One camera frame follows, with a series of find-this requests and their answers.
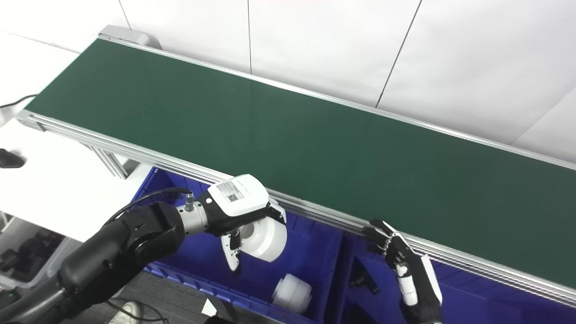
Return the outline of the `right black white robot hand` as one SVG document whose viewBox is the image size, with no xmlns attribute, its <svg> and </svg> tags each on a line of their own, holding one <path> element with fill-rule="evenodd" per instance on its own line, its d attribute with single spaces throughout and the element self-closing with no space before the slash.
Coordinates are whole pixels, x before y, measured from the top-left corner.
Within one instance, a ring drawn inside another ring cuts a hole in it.
<svg viewBox="0 0 576 324">
<path fill-rule="evenodd" d="M 414 252 L 404 236 L 379 219 L 362 228 L 369 252 L 380 254 L 396 274 L 400 309 L 408 324 L 442 324 L 443 296 L 428 254 Z"/>
</svg>

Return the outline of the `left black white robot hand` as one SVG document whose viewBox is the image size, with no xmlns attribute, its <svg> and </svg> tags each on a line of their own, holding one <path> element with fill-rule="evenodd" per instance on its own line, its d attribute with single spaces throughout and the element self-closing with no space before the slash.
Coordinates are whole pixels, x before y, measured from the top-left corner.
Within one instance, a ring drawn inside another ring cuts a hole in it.
<svg viewBox="0 0 576 324">
<path fill-rule="evenodd" d="M 241 253 L 274 262 L 287 244 L 285 209 L 249 174 L 212 184 L 199 197 L 188 198 L 185 211 L 192 214 L 186 233 L 220 238 L 231 271 L 239 270 Z"/>
</svg>

